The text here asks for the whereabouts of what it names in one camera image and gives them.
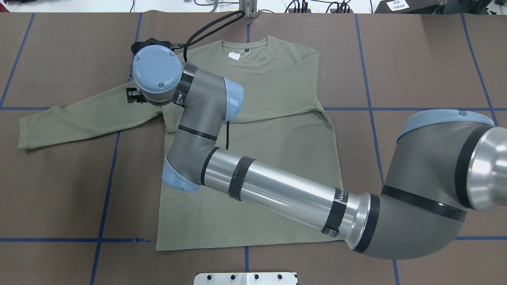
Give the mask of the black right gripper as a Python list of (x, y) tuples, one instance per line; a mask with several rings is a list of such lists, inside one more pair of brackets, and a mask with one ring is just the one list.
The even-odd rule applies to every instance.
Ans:
[(166, 105), (182, 76), (182, 63), (169, 42), (150, 38), (132, 45), (132, 78), (135, 88), (126, 88), (128, 103)]

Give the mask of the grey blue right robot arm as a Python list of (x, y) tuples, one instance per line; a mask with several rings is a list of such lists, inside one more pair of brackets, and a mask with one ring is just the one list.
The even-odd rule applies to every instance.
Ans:
[(271, 36), (189, 52), (132, 45), (129, 103), (167, 127), (158, 251), (343, 240), (375, 258), (432, 254), (469, 209), (506, 206), (506, 130), (455, 109), (417, 112), (379, 195), (343, 188), (333, 125), (317, 99), (317, 51)]

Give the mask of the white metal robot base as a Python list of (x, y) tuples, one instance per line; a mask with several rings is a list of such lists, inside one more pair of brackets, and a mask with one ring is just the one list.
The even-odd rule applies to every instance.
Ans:
[(194, 285), (297, 285), (293, 272), (228, 272), (197, 274)]

